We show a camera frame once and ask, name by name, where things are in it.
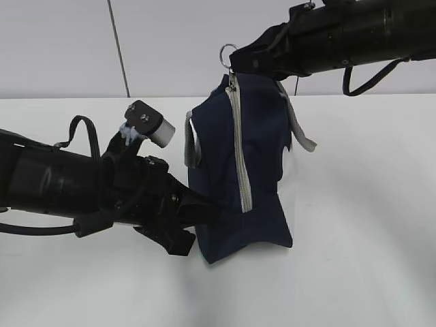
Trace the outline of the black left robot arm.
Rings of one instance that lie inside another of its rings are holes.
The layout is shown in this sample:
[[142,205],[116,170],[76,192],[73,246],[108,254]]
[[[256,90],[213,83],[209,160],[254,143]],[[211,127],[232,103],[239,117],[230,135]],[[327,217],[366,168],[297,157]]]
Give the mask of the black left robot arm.
[[10,131],[1,131],[1,208],[72,219],[48,233],[85,237],[125,224],[186,256],[195,235],[189,229],[214,223],[220,211],[186,187],[157,157],[141,157],[140,140],[119,134],[99,159],[63,151]]

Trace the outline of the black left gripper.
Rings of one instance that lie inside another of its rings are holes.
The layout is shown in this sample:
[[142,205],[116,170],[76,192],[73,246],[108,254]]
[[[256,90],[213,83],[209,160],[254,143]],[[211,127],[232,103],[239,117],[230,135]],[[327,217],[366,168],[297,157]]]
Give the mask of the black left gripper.
[[168,254],[188,255],[196,239],[188,229],[216,221],[221,211],[170,174],[165,160],[139,156],[141,145],[139,138],[126,143],[121,133],[109,141],[102,156],[98,226],[131,224]]

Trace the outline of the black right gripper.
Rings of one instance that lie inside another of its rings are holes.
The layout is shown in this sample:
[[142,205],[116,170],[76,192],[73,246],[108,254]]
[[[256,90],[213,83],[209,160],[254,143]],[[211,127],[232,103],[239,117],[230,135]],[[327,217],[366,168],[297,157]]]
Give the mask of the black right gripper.
[[327,70],[327,7],[296,5],[288,21],[267,28],[230,55],[236,73],[265,74],[275,80],[308,77]]

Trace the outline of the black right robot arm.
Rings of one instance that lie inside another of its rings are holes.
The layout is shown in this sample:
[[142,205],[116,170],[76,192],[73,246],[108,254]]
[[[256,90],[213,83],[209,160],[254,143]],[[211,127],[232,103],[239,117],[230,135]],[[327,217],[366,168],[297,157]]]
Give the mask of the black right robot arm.
[[435,58],[434,1],[325,1],[289,9],[230,55],[231,68],[275,80],[396,59]]

